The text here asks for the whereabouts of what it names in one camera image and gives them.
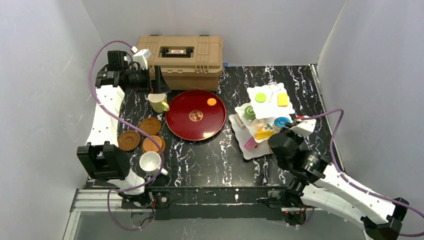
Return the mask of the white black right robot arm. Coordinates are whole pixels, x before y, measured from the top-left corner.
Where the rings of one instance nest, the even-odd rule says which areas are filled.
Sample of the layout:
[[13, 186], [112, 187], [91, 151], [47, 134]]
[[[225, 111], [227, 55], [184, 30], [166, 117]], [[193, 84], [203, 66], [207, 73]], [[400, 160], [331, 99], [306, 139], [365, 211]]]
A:
[[316, 120], [286, 123], [273, 134], [268, 146], [276, 156], [277, 165], [294, 176], [288, 191], [302, 204], [318, 207], [351, 222], [373, 240], [396, 240], [408, 202], [397, 198], [385, 200], [354, 179], [343, 176], [328, 158], [301, 144], [315, 130]]

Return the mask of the pink rectangular cake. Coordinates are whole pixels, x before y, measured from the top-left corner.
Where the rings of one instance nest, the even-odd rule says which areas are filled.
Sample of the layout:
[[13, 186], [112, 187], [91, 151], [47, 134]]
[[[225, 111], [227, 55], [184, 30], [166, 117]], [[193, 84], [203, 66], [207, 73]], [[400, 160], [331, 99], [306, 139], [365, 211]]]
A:
[[255, 149], [258, 147], [258, 143], [256, 142], [255, 138], [252, 136], [247, 140], [247, 142], [244, 144], [244, 149], [247, 151], [250, 151], [252, 149]]

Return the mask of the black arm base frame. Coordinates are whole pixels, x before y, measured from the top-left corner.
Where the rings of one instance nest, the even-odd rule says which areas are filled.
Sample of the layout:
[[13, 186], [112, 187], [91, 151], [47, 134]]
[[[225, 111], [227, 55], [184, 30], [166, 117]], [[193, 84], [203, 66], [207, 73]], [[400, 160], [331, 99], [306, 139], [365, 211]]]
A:
[[122, 197], [125, 210], [146, 210], [159, 221], [176, 219], [265, 219], [305, 224], [312, 206], [285, 187], [149, 187]]

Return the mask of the orange round cookie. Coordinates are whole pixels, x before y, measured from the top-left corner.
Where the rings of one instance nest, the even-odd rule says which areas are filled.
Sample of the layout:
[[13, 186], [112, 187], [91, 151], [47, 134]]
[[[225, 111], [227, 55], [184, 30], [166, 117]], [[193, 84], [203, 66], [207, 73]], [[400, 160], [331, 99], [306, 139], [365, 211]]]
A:
[[215, 106], [217, 104], [217, 100], [215, 99], [215, 98], [209, 98], [208, 100], [207, 100], [207, 105], [208, 106]]

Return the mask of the yellow triangular cake slice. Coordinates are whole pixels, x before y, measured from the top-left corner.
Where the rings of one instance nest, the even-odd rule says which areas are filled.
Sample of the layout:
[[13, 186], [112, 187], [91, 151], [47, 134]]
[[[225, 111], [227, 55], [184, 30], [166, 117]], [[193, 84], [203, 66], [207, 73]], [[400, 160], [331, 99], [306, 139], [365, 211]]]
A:
[[273, 128], [265, 128], [265, 127], [263, 127], [261, 130], [259, 130], [259, 131], [256, 133], [255, 138], [256, 138], [257, 140], [268, 139], [268, 138], [270, 138], [273, 134], [274, 134], [274, 130], [273, 130]]

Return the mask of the green round macaron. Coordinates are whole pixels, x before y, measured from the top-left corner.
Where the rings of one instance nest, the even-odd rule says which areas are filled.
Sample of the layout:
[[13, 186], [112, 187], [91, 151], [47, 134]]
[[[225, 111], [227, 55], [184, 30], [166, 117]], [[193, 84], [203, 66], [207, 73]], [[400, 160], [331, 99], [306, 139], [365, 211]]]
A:
[[263, 92], [258, 92], [255, 97], [255, 101], [258, 103], [264, 103], [267, 100], [267, 95]]

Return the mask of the blue frosted donut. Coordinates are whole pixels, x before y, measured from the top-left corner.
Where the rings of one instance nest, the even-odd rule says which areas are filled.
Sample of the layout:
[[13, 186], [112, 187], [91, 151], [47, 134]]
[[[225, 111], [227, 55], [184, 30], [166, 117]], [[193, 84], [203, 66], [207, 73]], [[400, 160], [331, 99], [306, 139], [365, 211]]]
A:
[[291, 120], [287, 117], [277, 117], [273, 122], [275, 130], [280, 131], [287, 123], [291, 123]]

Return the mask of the white round cake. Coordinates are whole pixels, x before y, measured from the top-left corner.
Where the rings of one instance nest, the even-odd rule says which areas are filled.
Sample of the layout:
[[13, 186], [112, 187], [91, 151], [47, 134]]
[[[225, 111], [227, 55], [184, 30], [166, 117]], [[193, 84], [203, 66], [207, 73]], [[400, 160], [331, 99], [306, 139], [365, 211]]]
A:
[[255, 131], [261, 131], [263, 129], [265, 125], [265, 120], [264, 119], [254, 119], [251, 122], [251, 127], [255, 130]]

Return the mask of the white triangular cake slice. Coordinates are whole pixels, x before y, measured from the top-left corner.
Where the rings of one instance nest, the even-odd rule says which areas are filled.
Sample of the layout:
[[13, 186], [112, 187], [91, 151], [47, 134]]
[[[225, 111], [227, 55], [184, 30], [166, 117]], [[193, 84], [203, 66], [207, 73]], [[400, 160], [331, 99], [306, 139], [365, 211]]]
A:
[[240, 128], [244, 128], [245, 127], [245, 125], [244, 125], [243, 121], [241, 120], [241, 118], [240, 118], [240, 116], [239, 116], [238, 113], [236, 113], [234, 115], [234, 118], [235, 118], [235, 120], [236, 120], [236, 122], [237, 122], [237, 124], [239, 125]]

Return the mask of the orange square cake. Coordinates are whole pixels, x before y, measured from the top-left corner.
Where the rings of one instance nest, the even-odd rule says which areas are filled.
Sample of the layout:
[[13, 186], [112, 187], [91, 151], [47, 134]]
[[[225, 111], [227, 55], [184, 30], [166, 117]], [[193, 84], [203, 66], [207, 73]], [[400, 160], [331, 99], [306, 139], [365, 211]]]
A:
[[277, 105], [278, 107], [287, 107], [290, 103], [289, 96], [286, 92], [279, 93], [277, 95]]

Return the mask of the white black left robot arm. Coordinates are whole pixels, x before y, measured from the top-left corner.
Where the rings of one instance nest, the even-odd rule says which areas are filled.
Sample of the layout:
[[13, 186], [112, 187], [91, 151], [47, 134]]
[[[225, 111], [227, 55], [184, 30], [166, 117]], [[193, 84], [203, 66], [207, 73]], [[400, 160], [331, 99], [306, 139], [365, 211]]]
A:
[[132, 130], [127, 133], [136, 141], [141, 136], [151, 140], [156, 147], [160, 141], [153, 136], [120, 118], [120, 110], [127, 88], [151, 93], [168, 93], [160, 66], [154, 66], [155, 77], [150, 76], [148, 48], [131, 49], [131, 54], [121, 50], [107, 53], [108, 63], [96, 74], [95, 82], [89, 87], [96, 101], [92, 127], [85, 145], [77, 148], [77, 157], [92, 179], [103, 180], [115, 185], [116, 192], [127, 196], [138, 196], [145, 192], [148, 184], [131, 168], [130, 159], [124, 147], [125, 134], [118, 135], [119, 124]]

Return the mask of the white three-tier cake stand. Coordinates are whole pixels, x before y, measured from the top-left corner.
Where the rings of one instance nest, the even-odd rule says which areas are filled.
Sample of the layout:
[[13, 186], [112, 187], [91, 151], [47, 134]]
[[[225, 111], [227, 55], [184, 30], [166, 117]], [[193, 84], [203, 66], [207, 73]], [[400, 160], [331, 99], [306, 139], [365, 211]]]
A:
[[249, 102], [234, 108], [228, 118], [242, 157], [252, 160], [271, 153], [268, 139], [280, 131], [275, 120], [291, 123], [295, 113], [285, 85], [271, 82], [247, 88]]

